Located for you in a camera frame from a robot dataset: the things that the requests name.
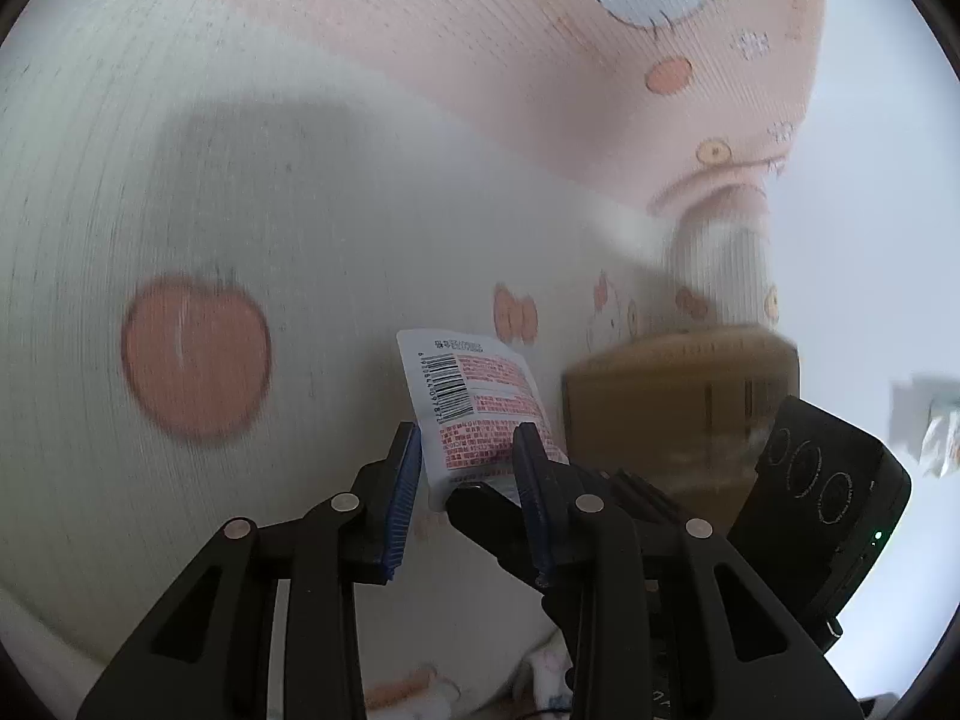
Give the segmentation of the brown cardboard box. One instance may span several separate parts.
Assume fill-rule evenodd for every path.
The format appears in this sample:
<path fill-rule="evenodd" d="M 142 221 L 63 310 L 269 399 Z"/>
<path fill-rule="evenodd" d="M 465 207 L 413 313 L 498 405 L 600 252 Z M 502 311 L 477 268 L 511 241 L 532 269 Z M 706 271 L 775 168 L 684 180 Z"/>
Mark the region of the brown cardboard box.
<path fill-rule="evenodd" d="M 799 376 L 796 347 L 759 325 L 641 338 L 563 374 L 566 453 L 635 473 L 726 533 Z"/>

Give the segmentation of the red white sauce sachet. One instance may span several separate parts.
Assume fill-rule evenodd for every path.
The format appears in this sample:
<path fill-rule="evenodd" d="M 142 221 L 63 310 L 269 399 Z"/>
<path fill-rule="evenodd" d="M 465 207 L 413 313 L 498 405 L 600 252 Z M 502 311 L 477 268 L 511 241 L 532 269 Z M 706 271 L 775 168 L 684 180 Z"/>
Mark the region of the red white sauce sachet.
<path fill-rule="evenodd" d="M 441 512 L 457 486 L 485 483 L 519 499 L 512 436 L 537 427 L 545 454 L 563 463 L 539 388 L 523 356 L 494 338 L 402 330 L 398 352 L 420 426 L 430 507 Z"/>

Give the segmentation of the pink Hello Kitty blanket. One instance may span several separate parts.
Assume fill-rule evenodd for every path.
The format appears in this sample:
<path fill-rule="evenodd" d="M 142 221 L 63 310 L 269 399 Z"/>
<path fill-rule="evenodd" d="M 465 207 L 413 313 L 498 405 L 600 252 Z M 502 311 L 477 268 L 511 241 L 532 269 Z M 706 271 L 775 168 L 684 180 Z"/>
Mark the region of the pink Hello Kitty blanket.
<path fill-rule="evenodd" d="M 75 715 L 233 515 L 410 414 L 395 337 L 563 372 L 773 325 L 823 0 L 29 0 L 2 43 L 2 644 Z"/>

